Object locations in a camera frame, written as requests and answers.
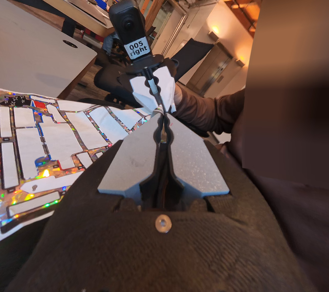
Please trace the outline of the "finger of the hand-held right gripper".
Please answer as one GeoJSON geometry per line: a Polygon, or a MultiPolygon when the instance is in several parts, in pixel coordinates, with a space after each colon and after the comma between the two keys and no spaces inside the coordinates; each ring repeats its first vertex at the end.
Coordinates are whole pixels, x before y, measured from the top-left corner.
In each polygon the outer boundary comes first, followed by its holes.
{"type": "Polygon", "coordinates": [[[174,103],[175,80],[171,76],[167,67],[158,68],[154,72],[154,76],[158,78],[157,86],[160,88],[159,95],[166,113],[174,113],[176,106],[174,103]]]}
{"type": "Polygon", "coordinates": [[[130,79],[135,100],[152,115],[162,113],[162,101],[160,91],[154,78],[148,80],[145,76],[137,76],[130,79]]]}

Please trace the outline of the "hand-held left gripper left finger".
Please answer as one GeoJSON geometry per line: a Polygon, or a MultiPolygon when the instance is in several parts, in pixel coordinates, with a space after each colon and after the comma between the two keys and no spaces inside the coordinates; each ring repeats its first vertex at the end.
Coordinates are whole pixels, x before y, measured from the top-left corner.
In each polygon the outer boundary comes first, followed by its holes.
{"type": "Polygon", "coordinates": [[[163,125],[164,115],[157,113],[124,138],[97,188],[99,193],[133,199],[144,210],[156,209],[165,166],[163,125]]]}

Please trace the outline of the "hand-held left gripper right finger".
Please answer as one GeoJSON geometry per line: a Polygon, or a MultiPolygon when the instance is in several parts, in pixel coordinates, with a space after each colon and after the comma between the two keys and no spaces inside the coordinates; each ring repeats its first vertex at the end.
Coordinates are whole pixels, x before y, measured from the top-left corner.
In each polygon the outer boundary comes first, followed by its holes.
{"type": "Polygon", "coordinates": [[[171,114],[165,114],[170,172],[183,198],[227,195],[226,184],[202,137],[171,114]]]}

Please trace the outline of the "holographic sticker sheet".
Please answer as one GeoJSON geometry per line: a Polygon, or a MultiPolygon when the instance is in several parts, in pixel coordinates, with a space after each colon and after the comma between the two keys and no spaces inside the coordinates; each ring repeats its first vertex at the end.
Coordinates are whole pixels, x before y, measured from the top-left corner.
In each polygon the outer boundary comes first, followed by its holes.
{"type": "Polygon", "coordinates": [[[1,88],[1,242],[50,217],[110,147],[163,117],[162,106],[118,109],[1,88]]]}

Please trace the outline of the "person's right hand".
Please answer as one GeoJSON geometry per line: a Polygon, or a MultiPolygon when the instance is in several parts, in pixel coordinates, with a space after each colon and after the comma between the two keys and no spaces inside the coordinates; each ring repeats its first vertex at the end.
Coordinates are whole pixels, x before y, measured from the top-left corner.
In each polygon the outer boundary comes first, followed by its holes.
{"type": "Polygon", "coordinates": [[[175,103],[175,107],[177,108],[177,106],[181,103],[183,98],[183,92],[182,89],[180,88],[179,85],[175,84],[175,91],[174,91],[174,103],[175,103]]]}

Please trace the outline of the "black office chair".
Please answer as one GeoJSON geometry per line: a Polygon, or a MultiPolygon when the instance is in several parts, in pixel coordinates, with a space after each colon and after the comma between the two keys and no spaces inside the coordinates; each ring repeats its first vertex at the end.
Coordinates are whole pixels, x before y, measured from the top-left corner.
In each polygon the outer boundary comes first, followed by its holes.
{"type": "Polygon", "coordinates": [[[119,40],[114,40],[111,52],[106,53],[108,60],[111,64],[123,65],[126,67],[131,64],[131,60],[119,40]]]}
{"type": "Polygon", "coordinates": [[[108,92],[105,101],[137,108],[138,103],[133,96],[130,77],[126,69],[115,64],[108,64],[101,68],[95,77],[94,84],[97,88],[108,92]]]}

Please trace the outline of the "black panel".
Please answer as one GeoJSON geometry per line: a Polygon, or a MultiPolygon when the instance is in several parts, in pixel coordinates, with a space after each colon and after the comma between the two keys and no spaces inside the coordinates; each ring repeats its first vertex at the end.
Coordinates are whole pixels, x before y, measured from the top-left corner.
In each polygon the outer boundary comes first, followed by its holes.
{"type": "Polygon", "coordinates": [[[212,43],[204,43],[189,39],[187,43],[171,57],[175,64],[175,82],[183,77],[191,68],[199,63],[214,47],[212,43]]]}

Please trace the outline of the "grey double door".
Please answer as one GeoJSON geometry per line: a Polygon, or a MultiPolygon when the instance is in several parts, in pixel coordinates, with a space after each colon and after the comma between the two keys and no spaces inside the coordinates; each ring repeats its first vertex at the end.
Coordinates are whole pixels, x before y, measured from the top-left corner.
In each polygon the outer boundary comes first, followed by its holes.
{"type": "Polygon", "coordinates": [[[232,59],[233,56],[223,44],[217,43],[191,76],[186,87],[194,93],[204,96],[232,59]]]}

